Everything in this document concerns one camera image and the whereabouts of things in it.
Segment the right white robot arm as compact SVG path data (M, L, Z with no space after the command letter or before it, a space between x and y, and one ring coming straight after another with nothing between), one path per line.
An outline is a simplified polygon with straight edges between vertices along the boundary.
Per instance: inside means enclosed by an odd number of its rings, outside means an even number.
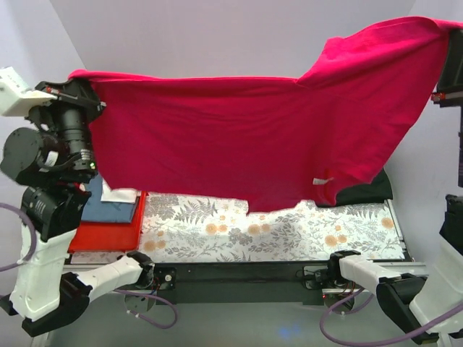
M462 29L451 31L436 90L431 96L434 104L441 108L460 107L458 186L462 188ZM331 254L327 279L350 281L360 289L323 313L319 323L322 334L342 346L388 346L407 339L417 345L437 342L438 346L451 346L450 338L462 338L462 196L446 195L446 212L439 235L440 254L426 278L389 270L359 252ZM358 343L339 340L326 331L330 313L364 290L371 296L346 314L360 311L374 294L383 313L405 332L403 336Z

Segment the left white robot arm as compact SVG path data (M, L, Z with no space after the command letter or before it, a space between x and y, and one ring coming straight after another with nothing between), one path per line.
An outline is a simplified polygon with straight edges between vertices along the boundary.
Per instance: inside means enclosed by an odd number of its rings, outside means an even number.
M94 270L64 271L90 198L83 185L97 174L90 123L104 107L82 79L40 82L33 90L1 84L1 114L30 122L14 130L3 147L1 172L25 192L17 211L22 221L17 280L1 308L21 316L22 329L32 337L73 323L107 293L153 282L151 258L137 251Z

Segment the red t shirt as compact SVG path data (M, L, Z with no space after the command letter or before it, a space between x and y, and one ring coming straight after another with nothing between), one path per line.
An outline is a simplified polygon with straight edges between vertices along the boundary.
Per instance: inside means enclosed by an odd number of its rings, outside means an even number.
M415 124L460 22L401 17L326 41L301 77L156 78L77 70L106 108L90 126L113 188L332 205L369 183Z

